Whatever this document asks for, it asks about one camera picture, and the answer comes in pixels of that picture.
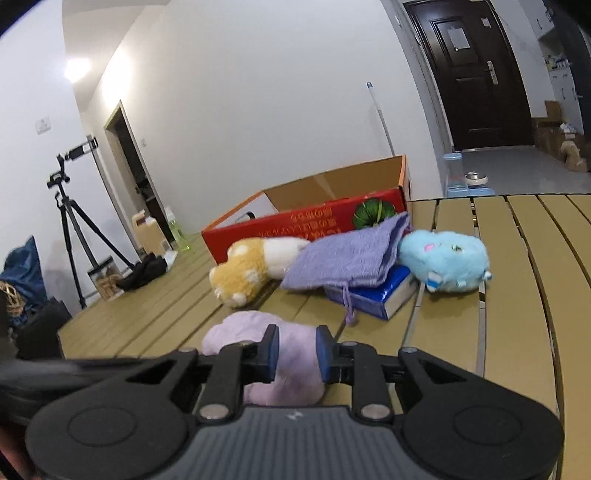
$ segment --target ceiling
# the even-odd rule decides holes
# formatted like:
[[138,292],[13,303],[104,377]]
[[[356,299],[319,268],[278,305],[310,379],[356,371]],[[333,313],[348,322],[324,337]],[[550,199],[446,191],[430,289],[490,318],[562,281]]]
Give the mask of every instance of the ceiling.
[[90,72],[74,83],[74,95],[85,111],[119,44],[146,5],[169,0],[64,0],[64,40],[68,59],[88,58]]

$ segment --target person's hand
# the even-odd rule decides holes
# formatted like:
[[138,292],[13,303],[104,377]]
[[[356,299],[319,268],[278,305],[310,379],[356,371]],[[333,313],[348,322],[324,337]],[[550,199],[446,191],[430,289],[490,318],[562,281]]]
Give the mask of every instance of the person's hand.
[[0,427],[0,450],[25,480],[34,480],[35,468],[27,455],[24,428]]

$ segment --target orange and white plush toy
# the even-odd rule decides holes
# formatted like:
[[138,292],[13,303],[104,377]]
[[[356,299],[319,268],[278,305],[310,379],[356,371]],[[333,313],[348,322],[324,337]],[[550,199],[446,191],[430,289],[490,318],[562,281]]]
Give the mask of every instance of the orange and white plush toy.
[[209,271],[212,290],[228,307],[252,302],[269,280],[281,280],[309,244],[303,238],[246,238],[228,249],[228,261]]

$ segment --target book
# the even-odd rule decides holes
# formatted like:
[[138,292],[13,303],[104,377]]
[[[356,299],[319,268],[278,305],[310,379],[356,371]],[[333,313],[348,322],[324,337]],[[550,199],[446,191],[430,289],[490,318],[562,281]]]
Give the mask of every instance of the book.
[[[389,320],[417,291],[418,280],[403,265],[394,265],[386,281],[379,287],[350,288],[354,309],[369,313],[382,320]],[[327,298],[343,304],[341,287],[324,287]]]

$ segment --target tripod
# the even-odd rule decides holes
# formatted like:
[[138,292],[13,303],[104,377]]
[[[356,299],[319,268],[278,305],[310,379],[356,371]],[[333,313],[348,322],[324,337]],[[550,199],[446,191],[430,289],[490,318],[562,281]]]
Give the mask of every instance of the tripod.
[[[47,188],[48,189],[51,189],[56,186],[59,189],[59,192],[57,192],[55,195],[55,199],[56,199],[57,207],[60,209],[60,213],[61,213],[61,227],[64,232],[64,240],[66,242],[66,250],[68,252],[68,259],[70,260],[70,267],[72,268],[72,274],[74,276],[74,284],[76,285],[76,291],[78,293],[78,302],[80,303],[80,307],[83,309],[86,308],[86,299],[84,298],[84,295],[82,293],[82,288],[80,287],[80,280],[79,280],[78,274],[76,272],[76,264],[74,262],[74,254],[73,254],[73,250],[72,250],[72,239],[70,237],[70,229],[68,227],[68,217],[70,218],[70,221],[72,222],[72,225],[74,227],[74,231],[76,232],[76,236],[80,240],[82,248],[84,249],[84,252],[85,252],[86,256],[88,257],[88,260],[90,261],[90,263],[92,265],[92,268],[99,268],[100,265],[96,261],[96,258],[92,253],[92,250],[90,250],[90,246],[88,245],[88,242],[86,241],[86,239],[84,238],[84,235],[82,234],[80,224],[78,223],[78,220],[76,219],[76,216],[74,215],[74,211],[76,211],[76,213],[80,216],[82,221],[84,221],[84,223],[86,223],[88,225],[88,227],[90,227],[90,229],[99,236],[99,238],[115,253],[115,255],[117,255],[125,263],[125,265],[127,265],[129,268],[132,268],[134,266],[110,242],[110,240],[103,234],[103,232],[100,231],[98,226],[96,226],[96,224],[84,212],[84,210],[82,210],[82,208],[76,203],[76,201],[71,199],[66,194],[66,191],[64,190],[63,183],[70,182],[70,177],[68,175],[66,175],[66,171],[65,171],[66,160],[75,160],[76,158],[78,158],[82,155],[85,155],[89,152],[92,152],[93,157],[96,155],[95,150],[98,147],[98,142],[96,141],[96,138],[92,138],[90,136],[88,136],[87,138],[88,138],[88,141],[86,141],[85,143],[79,145],[78,147],[70,150],[64,156],[62,156],[62,155],[57,156],[57,161],[60,165],[60,169],[59,169],[59,171],[51,174],[49,177],[49,180],[47,181]],[[90,147],[89,151],[85,151],[86,145],[88,145]]]

